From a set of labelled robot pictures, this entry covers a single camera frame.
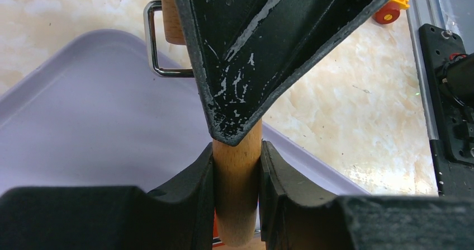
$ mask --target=red wire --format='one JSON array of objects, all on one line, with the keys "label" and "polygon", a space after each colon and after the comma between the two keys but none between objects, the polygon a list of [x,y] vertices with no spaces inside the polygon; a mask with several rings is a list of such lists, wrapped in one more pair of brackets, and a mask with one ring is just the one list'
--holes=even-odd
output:
[{"label": "red wire", "polygon": [[466,57],[466,55],[462,53],[453,53],[449,56],[449,60],[452,61],[457,55],[462,55],[463,58]]}]

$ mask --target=wooden handle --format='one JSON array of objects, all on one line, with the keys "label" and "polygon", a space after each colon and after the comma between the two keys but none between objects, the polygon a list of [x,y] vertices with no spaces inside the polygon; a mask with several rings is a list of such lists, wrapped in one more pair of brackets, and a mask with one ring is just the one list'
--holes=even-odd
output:
[{"label": "wooden handle", "polygon": [[162,0],[162,10],[166,41],[171,44],[186,45],[174,0]]},{"label": "wooden handle", "polygon": [[217,230],[231,247],[250,242],[257,217],[262,120],[236,147],[212,142]]}]

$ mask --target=screw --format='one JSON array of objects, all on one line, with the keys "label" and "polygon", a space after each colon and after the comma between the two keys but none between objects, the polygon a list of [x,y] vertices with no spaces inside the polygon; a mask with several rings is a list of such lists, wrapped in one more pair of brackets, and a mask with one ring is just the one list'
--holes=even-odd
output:
[{"label": "screw", "polygon": [[441,32],[441,35],[444,37],[444,39],[449,39],[451,36],[453,36],[453,32],[451,30],[446,30]]}]

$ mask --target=metal frame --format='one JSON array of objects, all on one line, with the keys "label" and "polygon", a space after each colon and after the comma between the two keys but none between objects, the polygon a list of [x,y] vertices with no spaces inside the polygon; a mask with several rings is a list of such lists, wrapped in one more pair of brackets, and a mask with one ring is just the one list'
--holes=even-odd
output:
[{"label": "metal frame", "polygon": [[418,80],[420,81],[420,94],[425,110],[426,128],[429,140],[439,139],[438,128],[434,118],[430,89],[426,77],[426,69],[421,53],[418,29],[425,23],[443,28],[444,20],[438,0],[410,0],[411,7],[407,10],[408,23],[413,44]]}]

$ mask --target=yellow toy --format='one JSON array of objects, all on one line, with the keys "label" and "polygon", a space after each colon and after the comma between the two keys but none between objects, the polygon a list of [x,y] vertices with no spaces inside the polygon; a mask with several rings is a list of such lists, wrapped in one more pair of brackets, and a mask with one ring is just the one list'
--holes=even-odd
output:
[{"label": "yellow toy", "polygon": [[381,25],[395,22],[400,17],[400,10],[410,7],[409,0],[390,0],[373,15],[373,19]]}]

